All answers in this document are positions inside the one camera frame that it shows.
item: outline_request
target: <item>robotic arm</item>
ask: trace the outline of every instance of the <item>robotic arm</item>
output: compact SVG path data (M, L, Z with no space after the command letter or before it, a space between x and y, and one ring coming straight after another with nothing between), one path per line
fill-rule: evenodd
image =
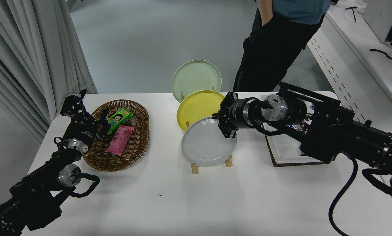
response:
M105 139L110 128L108 109L103 111L100 120L85 110L82 102L85 93L86 90L82 90L80 96L65 98L61 115L70 117L71 121L64 137L54 139L58 151L43 166L10 188L11 199L0 205L0 236L21 235L25 226L29 230L45 227L61 216L59 206L69 196L85 197L99 184L97 176L81 173L73 164L81 159L82 152L91 149L94 138ZM75 193L75 186L82 178L94 182L85 193ZM53 197L50 191L61 192Z
M264 101L257 98L238 99L238 94L229 92L218 113L219 128L226 138L234 138L241 128L255 128L265 135L286 134L299 142L299 149L306 155L325 163L335 160L339 153L368 164L370 169L363 176L379 190L392 196L390 186L373 175L392 176L392 133L354 121L355 113L340 106L340 101L315 92L280 82L280 90ZM305 101L312 103L313 114L307 113ZM311 120L307 133L292 129L304 120ZM265 130L265 123L277 129Z

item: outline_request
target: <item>laptop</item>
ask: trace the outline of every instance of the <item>laptop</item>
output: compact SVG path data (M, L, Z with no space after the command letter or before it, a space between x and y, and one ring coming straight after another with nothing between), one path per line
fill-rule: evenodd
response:
M369 0L363 18L381 43L392 44L392 0Z

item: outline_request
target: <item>green snack box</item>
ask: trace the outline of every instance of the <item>green snack box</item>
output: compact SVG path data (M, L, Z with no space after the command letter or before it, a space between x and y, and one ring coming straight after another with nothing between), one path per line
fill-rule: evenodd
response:
M133 114L125 108L121 108L116 113L114 113L108 120L110 127L109 134L116 133L120 125L124 125L128 120L132 118Z

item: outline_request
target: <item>wall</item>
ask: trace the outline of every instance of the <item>wall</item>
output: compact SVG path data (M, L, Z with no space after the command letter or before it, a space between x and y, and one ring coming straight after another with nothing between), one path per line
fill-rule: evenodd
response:
M27 174L39 146L0 107L0 204L11 197L9 188Z

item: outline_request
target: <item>wicker basket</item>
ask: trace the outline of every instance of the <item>wicker basket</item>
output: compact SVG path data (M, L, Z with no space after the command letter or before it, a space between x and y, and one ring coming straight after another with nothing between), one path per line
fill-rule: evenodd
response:
M125 124L134 127L126 148L121 156L106 152L114 134L108 134L107 139L95 140L91 150L83 154L87 164L97 170L117 171L135 163L146 151L149 143L149 116L146 109L131 100L114 100L98 107L92 115L99 118L103 109L109 109L109 117L121 108L133 113L133 117Z

